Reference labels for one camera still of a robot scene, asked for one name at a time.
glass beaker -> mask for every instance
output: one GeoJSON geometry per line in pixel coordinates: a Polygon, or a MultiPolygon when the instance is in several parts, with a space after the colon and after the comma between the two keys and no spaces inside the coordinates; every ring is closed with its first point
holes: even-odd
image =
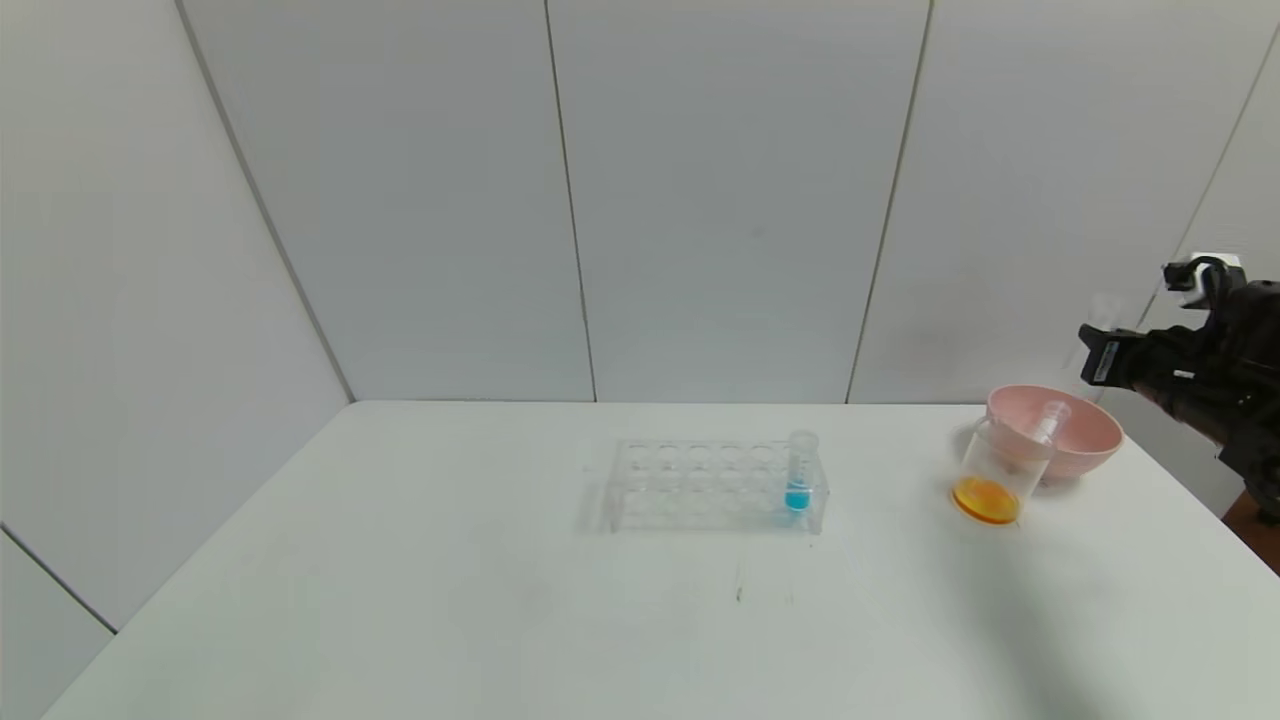
{"type": "Polygon", "coordinates": [[[1065,402],[1055,401],[1044,405],[1032,428],[1014,428],[993,418],[979,420],[960,464],[960,479],[951,487],[956,506],[992,525],[1018,520],[1053,459],[1053,441],[1070,415],[1065,402]]]}

white table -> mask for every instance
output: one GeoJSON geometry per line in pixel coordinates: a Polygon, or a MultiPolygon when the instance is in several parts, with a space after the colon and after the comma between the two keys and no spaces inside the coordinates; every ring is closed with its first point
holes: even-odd
{"type": "Polygon", "coordinates": [[[979,414],[357,404],[47,717],[1276,717],[1280,580],[1133,443],[978,525],[979,414]],[[614,441],[795,428],[822,536],[599,532],[614,441]]]}

test tube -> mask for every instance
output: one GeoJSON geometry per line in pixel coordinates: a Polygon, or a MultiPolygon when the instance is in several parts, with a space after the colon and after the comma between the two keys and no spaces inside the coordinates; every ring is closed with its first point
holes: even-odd
{"type": "Polygon", "coordinates": [[[1046,402],[1033,425],[1014,428],[984,418],[974,428],[951,498],[960,510],[992,525],[1018,520],[1023,505],[1039,484],[1055,441],[1066,427],[1071,407],[1060,400],[1046,402]]]}
{"type": "Polygon", "coordinates": [[[787,496],[788,510],[800,512],[809,509],[814,477],[818,470],[818,436],[809,430],[796,430],[787,438],[787,496]]]}

